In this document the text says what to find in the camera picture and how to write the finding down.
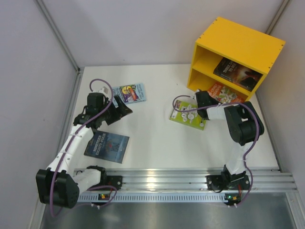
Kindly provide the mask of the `light blue treehouse book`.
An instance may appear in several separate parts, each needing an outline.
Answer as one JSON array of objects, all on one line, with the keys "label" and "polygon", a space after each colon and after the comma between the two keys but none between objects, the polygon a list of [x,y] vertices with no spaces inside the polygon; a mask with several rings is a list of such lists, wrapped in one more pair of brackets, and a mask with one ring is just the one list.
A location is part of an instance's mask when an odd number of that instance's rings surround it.
[{"label": "light blue treehouse book", "polygon": [[118,95],[125,104],[145,102],[146,91],[143,83],[135,83],[113,88],[114,95]]}]

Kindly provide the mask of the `orange treehouse book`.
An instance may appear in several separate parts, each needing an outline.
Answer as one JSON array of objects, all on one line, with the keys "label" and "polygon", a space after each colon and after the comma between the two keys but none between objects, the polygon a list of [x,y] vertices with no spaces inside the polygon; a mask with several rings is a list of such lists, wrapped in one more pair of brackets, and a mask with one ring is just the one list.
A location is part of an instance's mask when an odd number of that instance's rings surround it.
[{"label": "orange treehouse book", "polygon": [[244,99],[238,96],[235,92],[231,91],[225,85],[216,82],[207,91],[209,95],[218,102],[225,104],[231,102],[244,102]]}]

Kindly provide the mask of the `green comic book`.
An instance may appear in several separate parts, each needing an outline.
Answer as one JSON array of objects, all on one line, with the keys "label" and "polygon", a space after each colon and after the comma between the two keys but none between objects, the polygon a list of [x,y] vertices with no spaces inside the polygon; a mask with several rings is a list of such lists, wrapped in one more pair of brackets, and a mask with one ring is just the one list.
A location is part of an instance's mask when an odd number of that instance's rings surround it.
[{"label": "green comic book", "polygon": [[174,109],[172,110],[172,113],[169,117],[171,121],[202,131],[204,130],[206,121],[198,115],[197,111],[190,111],[197,108],[196,105],[176,100],[174,107],[178,109],[179,112]]}]

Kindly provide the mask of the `Nineteen Eighty-Four blue book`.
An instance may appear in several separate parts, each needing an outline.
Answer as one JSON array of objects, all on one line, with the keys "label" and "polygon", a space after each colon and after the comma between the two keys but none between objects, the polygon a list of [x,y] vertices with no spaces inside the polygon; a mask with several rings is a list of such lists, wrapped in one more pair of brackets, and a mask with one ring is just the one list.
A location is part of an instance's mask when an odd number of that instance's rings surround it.
[{"label": "Nineteen Eighty-Four blue book", "polygon": [[129,139],[128,136],[97,131],[88,142],[84,155],[121,164]]}]

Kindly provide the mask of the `Three Days To See book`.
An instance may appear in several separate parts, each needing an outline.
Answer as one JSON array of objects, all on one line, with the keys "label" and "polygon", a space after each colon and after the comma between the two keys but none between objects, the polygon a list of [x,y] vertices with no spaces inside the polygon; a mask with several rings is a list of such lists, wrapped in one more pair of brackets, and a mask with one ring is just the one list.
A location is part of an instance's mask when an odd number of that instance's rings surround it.
[{"label": "Three Days To See book", "polygon": [[225,57],[221,59],[213,73],[248,91],[252,91],[263,76],[261,73]]}]

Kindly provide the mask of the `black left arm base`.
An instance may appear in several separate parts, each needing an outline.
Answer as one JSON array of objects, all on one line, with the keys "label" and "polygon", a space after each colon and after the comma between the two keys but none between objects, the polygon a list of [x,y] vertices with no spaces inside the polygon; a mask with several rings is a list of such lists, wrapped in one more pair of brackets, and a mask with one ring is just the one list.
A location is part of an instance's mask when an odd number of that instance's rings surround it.
[{"label": "black left arm base", "polygon": [[99,166],[88,166],[85,169],[85,172],[91,170],[92,172],[100,173],[100,181],[97,184],[91,185],[88,190],[101,190],[101,186],[113,186],[117,190],[120,190],[122,187],[122,176],[118,175],[108,175],[106,169]]}]

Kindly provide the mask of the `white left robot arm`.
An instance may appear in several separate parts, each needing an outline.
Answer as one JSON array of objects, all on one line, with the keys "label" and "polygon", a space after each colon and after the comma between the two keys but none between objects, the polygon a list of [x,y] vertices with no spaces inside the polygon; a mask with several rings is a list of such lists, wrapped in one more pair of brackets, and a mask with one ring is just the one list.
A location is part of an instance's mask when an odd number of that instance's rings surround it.
[{"label": "white left robot arm", "polygon": [[64,146],[48,167],[36,174],[40,202],[73,208],[79,195],[88,189],[109,188],[105,168],[88,166],[77,175],[74,170],[88,144],[97,141],[97,130],[102,123],[111,125],[129,114],[132,110],[117,95],[108,98],[100,92],[88,94],[84,112],[75,117]]}]

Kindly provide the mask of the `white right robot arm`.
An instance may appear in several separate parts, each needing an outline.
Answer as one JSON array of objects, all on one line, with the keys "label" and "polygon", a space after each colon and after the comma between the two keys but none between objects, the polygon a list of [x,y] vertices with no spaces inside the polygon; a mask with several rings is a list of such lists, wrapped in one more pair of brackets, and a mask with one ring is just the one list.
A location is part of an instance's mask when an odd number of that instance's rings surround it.
[{"label": "white right robot arm", "polygon": [[220,104],[207,91],[195,93],[198,114],[205,120],[226,121],[234,141],[231,158],[221,172],[225,184],[245,179],[245,157],[264,133],[264,125],[250,101]]}]

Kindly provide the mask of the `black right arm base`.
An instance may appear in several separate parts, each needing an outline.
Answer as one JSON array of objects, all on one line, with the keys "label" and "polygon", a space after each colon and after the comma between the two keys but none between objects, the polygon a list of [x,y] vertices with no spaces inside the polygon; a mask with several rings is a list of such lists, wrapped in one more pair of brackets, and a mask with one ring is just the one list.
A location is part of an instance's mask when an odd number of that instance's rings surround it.
[{"label": "black right arm base", "polygon": [[248,190],[250,180],[246,172],[231,174],[226,166],[219,175],[206,176],[208,190],[220,193],[224,190]]}]

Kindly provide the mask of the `yellow wooden shelf box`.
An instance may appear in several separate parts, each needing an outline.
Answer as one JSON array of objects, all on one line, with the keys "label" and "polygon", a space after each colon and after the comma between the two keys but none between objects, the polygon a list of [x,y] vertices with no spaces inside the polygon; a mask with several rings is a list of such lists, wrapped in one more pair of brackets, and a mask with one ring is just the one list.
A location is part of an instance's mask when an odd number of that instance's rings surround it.
[{"label": "yellow wooden shelf box", "polygon": [[[207,91],[219,82],[248,101],[269,74],[285,41],[217,17],[195,41],[187,88]],[[252,89],[214,74],[223,58],[261,74]]]}]

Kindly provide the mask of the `aluminium mounting rail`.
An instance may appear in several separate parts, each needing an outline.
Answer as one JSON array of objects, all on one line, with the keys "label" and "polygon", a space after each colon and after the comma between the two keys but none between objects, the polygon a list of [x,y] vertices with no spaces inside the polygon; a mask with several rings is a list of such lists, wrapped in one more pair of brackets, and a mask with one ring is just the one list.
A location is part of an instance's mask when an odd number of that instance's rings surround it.
[{"label": "aluminium mounting rail", "polygon": [[294,178],[278,170],[254,170],[248,175],[248,190],[208,190],[206,176],[219,175],[218,170],[202,169],[106,169],[108,175],[122,176],[122,187],[87,190],[79,195],[77,203],[143,203],[143,202],[212,202],[236,206],[251,194],[278,194],[296,192]]}]

